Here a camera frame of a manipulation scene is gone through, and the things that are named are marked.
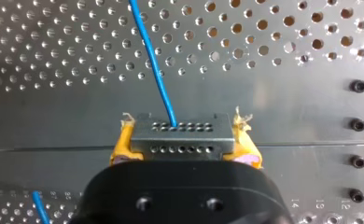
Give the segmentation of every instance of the blue cable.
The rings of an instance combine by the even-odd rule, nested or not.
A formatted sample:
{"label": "blue cable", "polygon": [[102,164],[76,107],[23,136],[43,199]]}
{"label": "blue cable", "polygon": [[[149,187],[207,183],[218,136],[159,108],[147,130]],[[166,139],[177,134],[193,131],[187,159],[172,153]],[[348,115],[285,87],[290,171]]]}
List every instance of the blue cable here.
{"label": "blue cable", "polygon": [[42,224],[50,224],[48,214],[46,213],[45,207],[42,204],[42,200],[40,199],[40,194],[38,191],[33,192],[33,201]]}
{"label": "blue cable", "polygon": [[171,105],[170,99],[168,98],[167,90],[164,87],[164,83],[162,83],[160,68],[156,59],[155,51],[153,50],[152,44],[150,42],[150,37],[147,34],[147,29],[145,28],[144,23],[141,19],[141,14],[139,12],[138,4],[136,0],[130,0],[130,6],[132,7],[133,18],[135,19],[136,25],[138,26],[139,33],[144,39],[145,48],[147,48],[147,55],[149,56],[150,63],[152,64],[152,70],[155,75],[155,79],[160,91],[161,98],[164,102],[165,108],[168,113],[168,118],[170,119],[171,126],[176,127],[177,122],[175,118],[175,113],[173,110],[173,106]]}

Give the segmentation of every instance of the perforated steel plate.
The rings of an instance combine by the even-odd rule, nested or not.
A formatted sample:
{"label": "perforated steel plate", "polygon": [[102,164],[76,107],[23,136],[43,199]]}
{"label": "perforated steel plate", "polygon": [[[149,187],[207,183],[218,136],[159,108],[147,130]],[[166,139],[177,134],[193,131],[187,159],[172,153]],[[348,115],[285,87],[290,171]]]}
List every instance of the perforated steel plate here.
{"label": "perforated steel plate", "polygon": [[[138,1],[178,118],[254,115],[260,145],[364,143],[364,1]],[[111,146],[164,108],[127,0],[0,0],[0,148]]]}

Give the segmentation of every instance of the black grommet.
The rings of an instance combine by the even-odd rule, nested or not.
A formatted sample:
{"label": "black grommet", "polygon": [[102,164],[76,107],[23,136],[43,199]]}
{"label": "black grommet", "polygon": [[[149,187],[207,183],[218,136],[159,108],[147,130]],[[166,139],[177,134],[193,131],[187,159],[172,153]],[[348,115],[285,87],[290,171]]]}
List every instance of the black grommet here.
{"label": "black grommet", "polygon": [[350,88],[351,88],[351,91],[354,91],[357,93],[362,93],[362,92],[364,92],[364,81],[355,80],[355,81],[351,82]]}
{"label": "black grommet", "polygon": [[354,203],[362,203],[364,201],[363,193],[359,189],[351,189],[350,198]]}
{"label": "black grommet", "polygon": [[356,132],[362,132],[364,130],[364,121],[362,119],[352,119],[350,127]]}
{"label": "black grommet", "polygon": [[363,168],[364,167],[364,159],[360,156],[353,156],[351,158],[351,164],[355,167],[355,168]]}

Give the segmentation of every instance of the metal surface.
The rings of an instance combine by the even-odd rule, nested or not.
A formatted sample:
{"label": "metal surface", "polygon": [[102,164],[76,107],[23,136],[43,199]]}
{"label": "metal surface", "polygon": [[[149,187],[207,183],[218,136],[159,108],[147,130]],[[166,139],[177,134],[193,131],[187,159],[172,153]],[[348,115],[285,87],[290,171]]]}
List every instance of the metal surface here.
{"label": "metal surface", "polygon": [[[112,146],[122,112],[166,118],[127,2],[0,0],[1,149]],[[364,1],[139,5],[179,119],[239,105],[261,145],[364,143]]]}
{"label": "metal surface", "polygon": [[132,152],[142,152],[145,160],[221,160],[232,153],[234,137],[226,114],[180,120],[178,127],[140,115],[134,125]]}
{"label": "metal surface", "polygon": [[[263,171],[278,186],[297,222],[309,215],[312,215],[314,223],[323,223],[322,220],[331,214],[341,216],[343,223],[355,215],[364,216],[364,202],[353,203],[348,197],[349,189],[360,189],[364,194],[364,168],[357,169],[350,163],[354,155],[364,158],[364,146],[259,149],[263,153]],[[2,202],[12,200],[9,195],[11,190],[24,195],[25,189],[41,189],[45,201],[49,200],[46,203],[54,209],[60,204],[75,202],[91,178],[106,168],[111,151],[112,148],[0,152],[0,190],[5,197]],[[52,191],[59,196],[58,200],[51,200]],[[66,192],[72,195],[70,201],[64,198]],[[15,200],[29,203],[23,197]],[[61,218],[54,220],[55,223],[63,221]]]}

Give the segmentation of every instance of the yellow clip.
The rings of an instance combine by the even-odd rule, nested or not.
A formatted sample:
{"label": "yellow clip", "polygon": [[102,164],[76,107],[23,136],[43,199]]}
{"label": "yellow clip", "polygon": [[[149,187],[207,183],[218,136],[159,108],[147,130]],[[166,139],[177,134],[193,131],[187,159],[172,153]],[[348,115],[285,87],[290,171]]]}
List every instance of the yellow clip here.
{"label": "yellow clip", "polygon": [[114,164],[116,157],[124,157],[130,160],[140,161],[144,159],[144,156],[141,153],[132,153],[130,151],[130,143],[133,135],[135,119],[129,113],[123,113],[123,116],[127,116],[127,119],[121,121],[120,137],[115,145],[112,155],[110,156],[110,165]]}
{"label": "yellow clip", "polygon": [[253,159],[250,165],[260,169],[262,163],[262,157],[257,147],[255,146],[252,139],[249,137],[246,131],[251,130],[251,126],[248,122],[252,119],[252,115],[242,118],[240,116],[240,110],[237,106],[235,108],[235,115],[233,119],[232,133],[234,135],[234,149],[232,154],[224,155],[223,160],[225,161],[239,161],[244,156],[249,156]]}

